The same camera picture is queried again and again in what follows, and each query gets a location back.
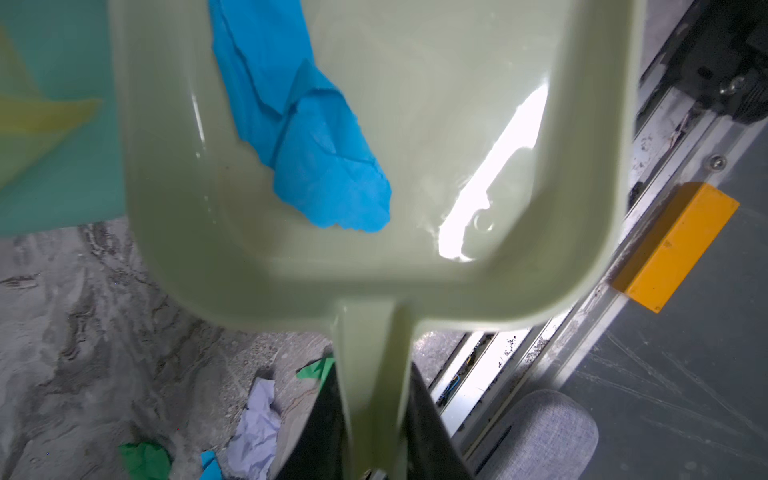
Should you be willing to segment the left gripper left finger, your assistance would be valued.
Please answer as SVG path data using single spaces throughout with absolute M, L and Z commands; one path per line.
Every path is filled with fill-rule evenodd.
M 343 479 L 344 432 L 339 382 L 336 367 L 332 366 L 298 442 L 276 479 Z

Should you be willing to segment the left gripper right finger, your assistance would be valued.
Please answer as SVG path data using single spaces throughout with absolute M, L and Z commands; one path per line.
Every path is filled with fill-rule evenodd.
M 411 364 L 405 431 L 408 480 L 471 480 L 415 363 Z

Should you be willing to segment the green bin with bag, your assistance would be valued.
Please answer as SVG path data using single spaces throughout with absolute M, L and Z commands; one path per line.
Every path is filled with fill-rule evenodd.
M 1 234 L 125 213 L 104 1 L 1 4 Z

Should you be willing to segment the pale green dustpan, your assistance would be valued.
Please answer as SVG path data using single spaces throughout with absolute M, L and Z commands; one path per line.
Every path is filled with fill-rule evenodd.
M 346 479 L 411 347 L 571 306 L 627 207 L 641 1 L 112 1 L 127 213 L 180 305 L 332 342 Z

